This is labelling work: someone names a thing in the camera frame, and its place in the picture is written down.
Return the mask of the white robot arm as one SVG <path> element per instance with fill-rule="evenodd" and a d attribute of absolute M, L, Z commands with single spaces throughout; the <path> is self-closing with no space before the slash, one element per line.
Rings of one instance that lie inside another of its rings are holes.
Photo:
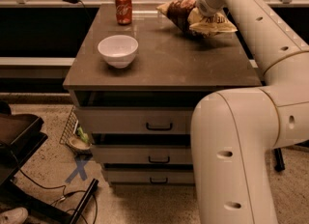
<path fill-rule="evenodd" d="M 229 9 L 264 77 L 199 101 L 191 151 L 201 224 L 278 224 L 266 153 L 309 139 L 307 43 L 264 0 L 203 0 Z"/>

